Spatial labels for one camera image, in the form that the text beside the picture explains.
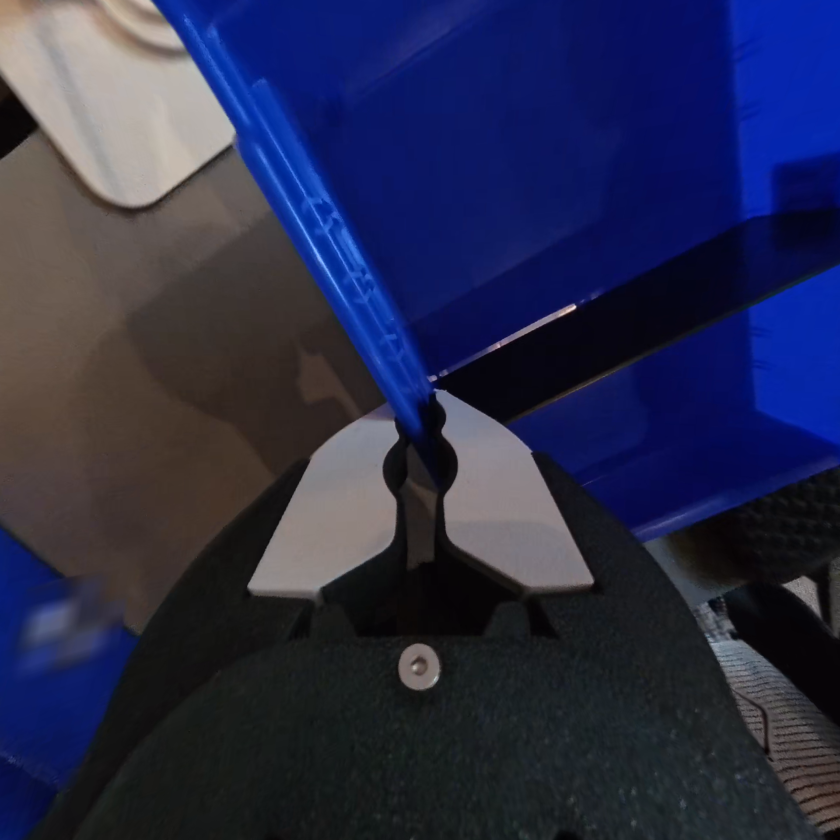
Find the blue plastic bin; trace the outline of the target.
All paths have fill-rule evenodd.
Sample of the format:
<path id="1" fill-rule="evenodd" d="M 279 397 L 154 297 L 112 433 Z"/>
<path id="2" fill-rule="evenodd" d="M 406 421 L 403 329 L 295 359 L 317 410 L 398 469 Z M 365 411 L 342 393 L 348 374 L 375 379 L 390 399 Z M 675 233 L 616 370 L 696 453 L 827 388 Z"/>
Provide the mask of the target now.
<path id="1" fill-rule="evenodd" d="M 2 529 L 2 761 L 65 786 L 137 641 L 101 576 L 65 576 Z"/>
<path id="2" fill-rule="evenodd" d="M 405 430 L 642 539 L 838 467 L 838 2 L 160 9 Z"/>

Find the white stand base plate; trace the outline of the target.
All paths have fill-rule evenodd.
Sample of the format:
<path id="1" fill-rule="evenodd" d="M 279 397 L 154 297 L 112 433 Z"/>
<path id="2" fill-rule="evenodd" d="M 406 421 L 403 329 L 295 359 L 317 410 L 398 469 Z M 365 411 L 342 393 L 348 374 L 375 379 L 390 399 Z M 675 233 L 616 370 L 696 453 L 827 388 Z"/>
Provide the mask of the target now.
<path id="1" fill-rule="evenodd" d="M 105 203 L 149 207 L 235 130 L 153 1 L 2 1 L 2 82 Z"/>

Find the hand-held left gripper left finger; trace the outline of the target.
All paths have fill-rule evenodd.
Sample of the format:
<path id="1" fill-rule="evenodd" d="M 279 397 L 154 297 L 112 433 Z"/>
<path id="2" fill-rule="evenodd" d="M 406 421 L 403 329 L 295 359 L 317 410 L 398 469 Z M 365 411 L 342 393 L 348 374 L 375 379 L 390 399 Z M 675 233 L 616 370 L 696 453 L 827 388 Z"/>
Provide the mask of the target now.
<path id="1" fill-rule="evenodd" d="M 248 582 L 253 596 L 326 599 L 397 539 L 405 440 L 393 416 L 363 416 L 310 457 Z"/>

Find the black wrist rest pad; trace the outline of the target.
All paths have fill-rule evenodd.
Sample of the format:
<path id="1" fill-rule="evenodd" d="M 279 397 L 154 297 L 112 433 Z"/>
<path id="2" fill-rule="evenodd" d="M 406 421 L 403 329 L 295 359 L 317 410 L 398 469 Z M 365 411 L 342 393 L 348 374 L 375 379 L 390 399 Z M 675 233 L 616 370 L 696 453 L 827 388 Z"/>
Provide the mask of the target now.
<path id="1" fill-rule="evenodd" d="M 707 529 L 748 581 L 782 584 L 816 574 L 839 556 L 839 468 L 725 511 Z"/>

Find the person's torso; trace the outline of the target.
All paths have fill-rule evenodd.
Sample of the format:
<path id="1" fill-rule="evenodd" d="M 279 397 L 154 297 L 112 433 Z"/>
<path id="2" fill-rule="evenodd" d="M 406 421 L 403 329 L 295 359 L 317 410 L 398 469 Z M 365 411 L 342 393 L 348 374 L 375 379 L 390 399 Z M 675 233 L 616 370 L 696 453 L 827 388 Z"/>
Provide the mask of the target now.
<path id="1" fill-rule="evenodd" d="M 748 730 L 823 838 L 839 834 L 838 629 L 828 570 L 692 611 Z"/>

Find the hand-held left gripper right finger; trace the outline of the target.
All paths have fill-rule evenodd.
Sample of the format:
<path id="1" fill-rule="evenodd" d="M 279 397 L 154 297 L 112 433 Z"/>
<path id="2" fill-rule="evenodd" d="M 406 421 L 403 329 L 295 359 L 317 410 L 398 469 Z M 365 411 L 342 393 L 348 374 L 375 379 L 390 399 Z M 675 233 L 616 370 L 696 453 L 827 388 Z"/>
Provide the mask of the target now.
<path id="1" fill-rule="evenodd" d="M 446 391 L 442 525 L 466 563 L 521 595 L 587 592 L 594 578 L 529 446 L 509 428 Z"/>

